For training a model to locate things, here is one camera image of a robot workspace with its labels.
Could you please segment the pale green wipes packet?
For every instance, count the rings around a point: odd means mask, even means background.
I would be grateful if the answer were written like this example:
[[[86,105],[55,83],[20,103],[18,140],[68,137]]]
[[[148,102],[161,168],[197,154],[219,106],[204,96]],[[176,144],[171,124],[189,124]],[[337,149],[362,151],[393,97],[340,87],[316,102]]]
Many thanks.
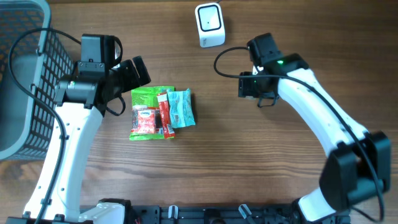
[[[171,125],[175,128],[184,128],[196,125],[193,110],[192,97],[190,89],[185,91],[168,91],[167,92],[170,105]]]

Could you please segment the red tube packet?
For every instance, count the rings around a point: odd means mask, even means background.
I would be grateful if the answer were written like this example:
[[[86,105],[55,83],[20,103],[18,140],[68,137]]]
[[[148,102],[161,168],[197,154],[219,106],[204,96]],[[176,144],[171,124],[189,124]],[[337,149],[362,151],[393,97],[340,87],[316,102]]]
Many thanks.
[[[175,137],[175,132],[171,126],[171,119],[169,114],[169,101],[166,93],[159,93],[157,95],[157,101],[159,104],[159,111],[162,122],[162,130],[165,139],[170,139]]]

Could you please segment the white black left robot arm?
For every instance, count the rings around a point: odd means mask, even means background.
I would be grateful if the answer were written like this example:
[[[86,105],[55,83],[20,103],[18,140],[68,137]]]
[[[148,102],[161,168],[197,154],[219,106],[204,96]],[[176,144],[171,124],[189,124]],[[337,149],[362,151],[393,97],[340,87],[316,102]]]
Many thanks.
[[[54,124],[37,188],[23,217],[10,217],[8,222],[78,223],[83,170],[108,102],[148,83],[150,77],[140,56],[109,70],[101,63],[83,62],[77,76],[63,76],[56,108],[45,107]]]

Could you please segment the green snack bag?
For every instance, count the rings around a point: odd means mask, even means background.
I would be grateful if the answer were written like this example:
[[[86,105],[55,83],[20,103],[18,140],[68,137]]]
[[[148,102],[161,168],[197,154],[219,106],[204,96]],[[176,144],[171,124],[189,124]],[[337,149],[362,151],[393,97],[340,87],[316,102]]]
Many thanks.
[[[162,122],[159,111],[159,104],[157,101],[157,95],[159,93],[167,93],[169,90],[174,90],[174,86],[153,86],[153,87],[139,87],[131,91],[132,98],[132,111],[134,109],[151,109],[155,111],[155,133],[154,134],[138,134],[130,132],[130,141],[144,141],[153,139],[165,139]]]

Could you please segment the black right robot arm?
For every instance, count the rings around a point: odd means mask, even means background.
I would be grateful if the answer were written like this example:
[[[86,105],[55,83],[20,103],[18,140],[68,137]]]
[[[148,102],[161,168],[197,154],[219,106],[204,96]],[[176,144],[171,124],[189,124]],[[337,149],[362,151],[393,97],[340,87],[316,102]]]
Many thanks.
[[[240,75],[240,93],[286,101],[319,140],[326,163],[319,186],[298,200],[308,222],[320,221],[376,197],[378,222],[384,220],[384,193],[391,186],[391,142],[370,133],[323,89],[298,54],[252,56],[253,71]]]

